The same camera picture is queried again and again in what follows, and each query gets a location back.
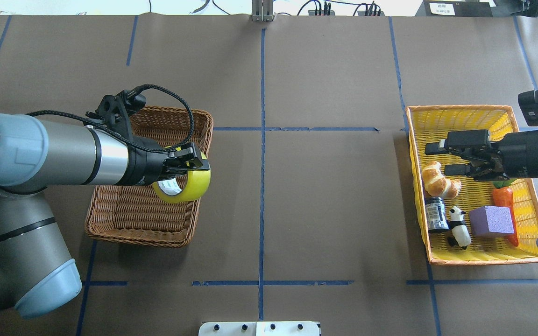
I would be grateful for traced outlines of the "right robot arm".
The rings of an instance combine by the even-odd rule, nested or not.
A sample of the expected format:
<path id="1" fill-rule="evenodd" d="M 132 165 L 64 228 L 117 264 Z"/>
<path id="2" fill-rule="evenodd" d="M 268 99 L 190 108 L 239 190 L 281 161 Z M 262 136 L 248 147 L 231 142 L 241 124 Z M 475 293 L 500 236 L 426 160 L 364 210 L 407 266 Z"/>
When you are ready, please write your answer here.
<path id="1" fill-rule="evenodd" d="M 489 131 L 452 131 L 425 145 L 426 155 L 450 154 L 468 161 L 447 165 L 447 175 L 463 175 L 477 182 L 505 182 L 538 178 L 538 130 L 514 132 L 491 140 Z"/>

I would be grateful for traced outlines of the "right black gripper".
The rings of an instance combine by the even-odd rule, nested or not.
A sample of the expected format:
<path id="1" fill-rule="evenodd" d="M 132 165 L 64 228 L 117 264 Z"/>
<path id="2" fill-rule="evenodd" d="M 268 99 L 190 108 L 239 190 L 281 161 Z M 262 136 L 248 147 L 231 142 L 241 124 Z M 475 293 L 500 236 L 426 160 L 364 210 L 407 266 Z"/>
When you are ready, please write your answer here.
<path id="1" fill-rule="evenodd" d="M 488 130 L 449 132 L 446 140 L 425 145 L 425 155 L 450 154 L 466 164 L 449 164 L 446 176 L 478 182 L 538 178 L 538 130 L 507 133 L 493 141 Z"/>

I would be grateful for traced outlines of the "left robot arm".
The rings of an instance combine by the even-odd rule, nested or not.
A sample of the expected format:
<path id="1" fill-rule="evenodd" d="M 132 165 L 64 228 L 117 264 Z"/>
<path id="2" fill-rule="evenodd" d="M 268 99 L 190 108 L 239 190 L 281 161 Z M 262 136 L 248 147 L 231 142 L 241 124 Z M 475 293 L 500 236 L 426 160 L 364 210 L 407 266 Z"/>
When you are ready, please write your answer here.
<path id="1" fill-rule="evenodd" d="M 187 141 L 163 147 L 136 137 L 126 117 L 83 126 L 0 113 L 0 311 L 24 319 L 71 301 L 83 283 L 43 192 L 51 185 L 162 187 L 186 175 L 206 182 L 211 166 Z"/>

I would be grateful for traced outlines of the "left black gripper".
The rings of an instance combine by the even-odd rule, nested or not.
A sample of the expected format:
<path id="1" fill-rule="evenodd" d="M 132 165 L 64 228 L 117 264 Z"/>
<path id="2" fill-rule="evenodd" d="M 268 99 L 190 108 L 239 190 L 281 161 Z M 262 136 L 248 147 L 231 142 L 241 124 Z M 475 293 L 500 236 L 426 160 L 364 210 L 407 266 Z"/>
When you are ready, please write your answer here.
<path id="1" fill-rule="evenodd" d="M 175 151 L 152 153 L 128 146 L 128 185 L 150 185 L 182 175 L 186 170 L 210 171 L 208 159 L 195 143 L 186 143 Z"/>

